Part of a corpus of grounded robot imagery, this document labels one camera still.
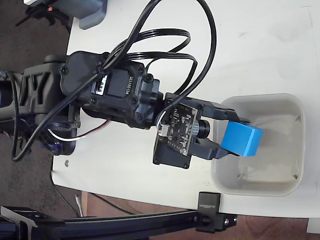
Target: screw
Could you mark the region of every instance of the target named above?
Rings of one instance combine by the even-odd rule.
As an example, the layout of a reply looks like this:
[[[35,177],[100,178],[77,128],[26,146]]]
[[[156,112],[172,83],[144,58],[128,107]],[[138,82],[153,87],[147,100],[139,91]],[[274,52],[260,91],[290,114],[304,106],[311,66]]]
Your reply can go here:
[[[147,83],[151,83],[154,80],[154,76],[152,76],[152,74],[147,74],[144,78],[144,81]]]
[[[132,106],[137,105],[137,103],[138,103],[138,99],[137,99],[136,97],[131,98],[130,104],[131,104]]]
[[[145,73],[145,69],[144,68],[139,68],[138,69],[138,74],[139,75],[143,75]]]
[[[97,100],[95,97],[93,97],[93,98],[91,98],[90,102],[91,102],[91,104],[96,104]]]
[[[60,69],[60,73],[63,74],[63,75],[67,75],[68,74],[68,68],[66,66],[63,66]]]
[[[140,113],[137,113],[136,119],[141,122],[145,119],[145,117],[143,115],[141,115]]]
[[[109,53],[108,53],[108,52],[102,53],[102,57],[103,57],[104,59],[107,59],[107,58],[109,57]]]

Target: blue cube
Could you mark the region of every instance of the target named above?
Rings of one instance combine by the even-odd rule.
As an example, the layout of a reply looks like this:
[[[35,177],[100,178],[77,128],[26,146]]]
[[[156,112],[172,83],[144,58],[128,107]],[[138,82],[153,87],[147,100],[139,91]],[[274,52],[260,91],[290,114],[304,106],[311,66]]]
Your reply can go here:
[[[240,156],[255,156],[263,132],[251,125],[229,121],[221,147]]]

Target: circuit board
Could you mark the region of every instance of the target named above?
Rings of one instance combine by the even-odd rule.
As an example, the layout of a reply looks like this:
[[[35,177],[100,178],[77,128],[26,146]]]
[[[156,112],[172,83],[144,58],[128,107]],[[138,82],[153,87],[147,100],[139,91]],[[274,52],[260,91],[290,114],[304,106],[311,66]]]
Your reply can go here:
[[[168,122],[167,144],[187,156],[198,110],[183,104],[175,106]]]

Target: table surface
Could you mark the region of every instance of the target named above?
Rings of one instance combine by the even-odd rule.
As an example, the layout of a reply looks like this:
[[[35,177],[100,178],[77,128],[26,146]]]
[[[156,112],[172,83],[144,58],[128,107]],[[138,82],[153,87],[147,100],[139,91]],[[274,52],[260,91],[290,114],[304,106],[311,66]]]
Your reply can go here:
[[[148,0],[110,0],[106,18],[87,30],[73,21],[68,54],[110,52],[126,39]],[[319,58],[320,3],[317,0],[207,0],[217,28],[213,65],[193,98],[221,103],[232,96],[289,93],[306,113],[304,175],[284,197],[221,195],[220,212],[241,215],[320,218]],[[194,0],[164,0],[142,30],[180,28],[192,41],[182,52],[199,62],[209,53],[209,25]],[[132,51],[167,51],[183,39],[160,37],[136,43]],[[160,91],[173,92],[191,67],[187,60],[159,60],[150,73]],[[81,113],[82,134],[103,122]],[[156,129],[131,129],[112,122],[77,142],[70,156],[54,158],[54,183],[106,196],[196,209],[198,192],[219,192],[211,161],[192,157],[188,170],[152,163]]]

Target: white plastic bin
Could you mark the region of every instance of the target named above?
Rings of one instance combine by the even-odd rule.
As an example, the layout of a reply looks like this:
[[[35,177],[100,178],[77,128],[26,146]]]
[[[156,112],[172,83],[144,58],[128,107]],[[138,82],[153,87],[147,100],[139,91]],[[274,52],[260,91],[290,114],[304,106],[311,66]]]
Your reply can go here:
[[[212,160],[211,176],[225,194],[281,197],[293,192],[304,172],[305,111],[293,95],[235,96],[222,103],[263,129],[256,156],[228,155]],[[213,140],[221,144],[228,121],[214,121]]]

